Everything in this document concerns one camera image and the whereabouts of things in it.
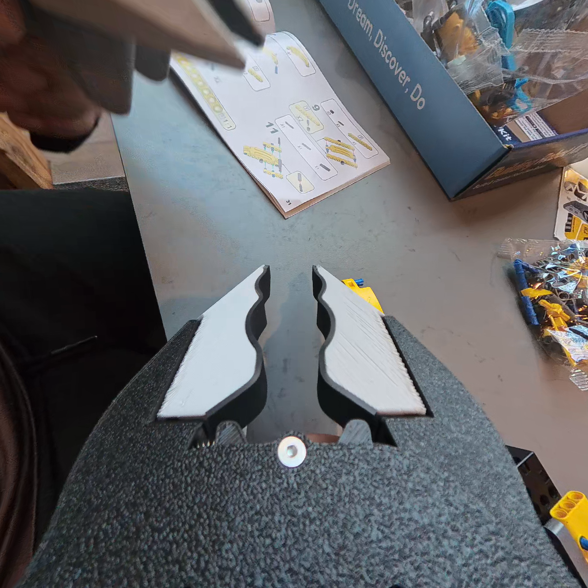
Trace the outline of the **blue cardboard kit box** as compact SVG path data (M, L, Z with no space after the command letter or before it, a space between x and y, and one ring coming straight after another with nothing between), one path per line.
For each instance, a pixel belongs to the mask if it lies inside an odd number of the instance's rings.
M451 201L587 159L587 95L543 115L556 136L507 145L395 1L320 4Z

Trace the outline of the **large white label parts bag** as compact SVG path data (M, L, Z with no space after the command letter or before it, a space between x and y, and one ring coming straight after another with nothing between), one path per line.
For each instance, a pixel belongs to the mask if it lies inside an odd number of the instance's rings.
M587 90L587 1L458 1L480 45L446 67L500 127Z

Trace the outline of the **person's left hand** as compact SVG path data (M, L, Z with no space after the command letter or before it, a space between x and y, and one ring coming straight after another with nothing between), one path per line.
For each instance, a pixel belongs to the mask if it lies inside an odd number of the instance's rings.
M41 41L26 33L18 1L1 1L1 112L25 131L81 135L102 114Z

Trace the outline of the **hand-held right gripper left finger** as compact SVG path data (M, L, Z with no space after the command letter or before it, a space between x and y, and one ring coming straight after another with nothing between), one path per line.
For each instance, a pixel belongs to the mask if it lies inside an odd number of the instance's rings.
M270 267L262 265L196 320L194 335L156 413L158 421L248 426L267 400L259 338L267 326Z

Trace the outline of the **grey brick part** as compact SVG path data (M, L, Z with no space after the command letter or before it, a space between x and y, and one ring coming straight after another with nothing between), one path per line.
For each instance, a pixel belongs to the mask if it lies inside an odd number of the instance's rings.
M554 544L556 550L570 566L574 567L579 573L583 569L587 573L587 559L584 557L582 549L572 538L571 534L562 524L562 522L550 518L545 524L545 531Z

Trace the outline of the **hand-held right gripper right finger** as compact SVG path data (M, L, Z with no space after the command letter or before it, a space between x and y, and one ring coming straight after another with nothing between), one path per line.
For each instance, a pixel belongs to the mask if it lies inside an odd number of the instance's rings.
M344 429L353 420L388 433L386 420L428 413L412 373L380 314L324 267L312 268L319 351L318 400Z

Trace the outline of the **open instruction booklet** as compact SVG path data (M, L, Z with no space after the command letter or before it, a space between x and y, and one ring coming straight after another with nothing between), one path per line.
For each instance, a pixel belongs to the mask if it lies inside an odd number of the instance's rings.
M241 72L181 53L171 70L283 217L386 167L302 42L276 32L269 1L241 1L266 35L244 41Z

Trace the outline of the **yellow panel brick blue pin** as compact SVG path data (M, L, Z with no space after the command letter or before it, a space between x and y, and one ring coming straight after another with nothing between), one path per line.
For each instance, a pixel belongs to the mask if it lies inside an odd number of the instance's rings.
M353 291L363 300L365 300L368 304L373 306L380 314L384 315L383 308L378 298L376 297L371 287L365 285L364 280L362 278L347 278L341 280L341 282L345 286L347 286L351 291Z

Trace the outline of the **sticker sheet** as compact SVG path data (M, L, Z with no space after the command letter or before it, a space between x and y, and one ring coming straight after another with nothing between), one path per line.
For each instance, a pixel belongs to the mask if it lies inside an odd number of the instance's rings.
M587 240L587 178L570 166L562 172L554 237Z

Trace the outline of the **person's brown shirt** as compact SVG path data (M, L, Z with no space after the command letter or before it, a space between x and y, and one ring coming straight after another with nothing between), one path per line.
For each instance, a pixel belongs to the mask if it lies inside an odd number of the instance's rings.
M14 587L35 549L38 452L24 384L1 347L1 587Z

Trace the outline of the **yellow holed brick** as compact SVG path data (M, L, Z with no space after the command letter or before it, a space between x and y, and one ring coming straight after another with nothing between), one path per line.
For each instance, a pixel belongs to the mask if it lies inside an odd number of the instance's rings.
M587 496L580 491L567 492L550 510L550 516L568 530L579 543L587 539Z

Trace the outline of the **clear bag of small pins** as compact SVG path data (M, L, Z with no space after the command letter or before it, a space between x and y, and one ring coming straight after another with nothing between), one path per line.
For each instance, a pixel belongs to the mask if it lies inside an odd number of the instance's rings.
M507 238L497 256L537 345L587 392L587 241Z

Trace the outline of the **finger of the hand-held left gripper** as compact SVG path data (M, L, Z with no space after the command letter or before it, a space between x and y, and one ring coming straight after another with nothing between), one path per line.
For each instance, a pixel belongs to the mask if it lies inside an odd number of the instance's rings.
M84 88L95 103L110 113L129 113L136 72L155 82L168 76L169 49L111 36L83 37L83 46L80 74Z
M35 1L72 24L162 51L243 68L238 38L256 47L265 35L241 1Z

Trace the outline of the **black perforated block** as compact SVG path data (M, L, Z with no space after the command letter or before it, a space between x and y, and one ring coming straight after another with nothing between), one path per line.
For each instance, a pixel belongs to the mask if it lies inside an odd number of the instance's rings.
M507 445L506 449L510 452L525 484L541 525L547 524L551 519L551 509L562 498L562 495L535 452L510 445Z

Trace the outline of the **person's black pants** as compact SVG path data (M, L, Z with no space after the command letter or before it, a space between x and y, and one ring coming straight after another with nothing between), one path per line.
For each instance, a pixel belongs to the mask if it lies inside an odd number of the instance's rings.
M35 549L85 440L165 343L127 192L1 191L1 347L33 412Z

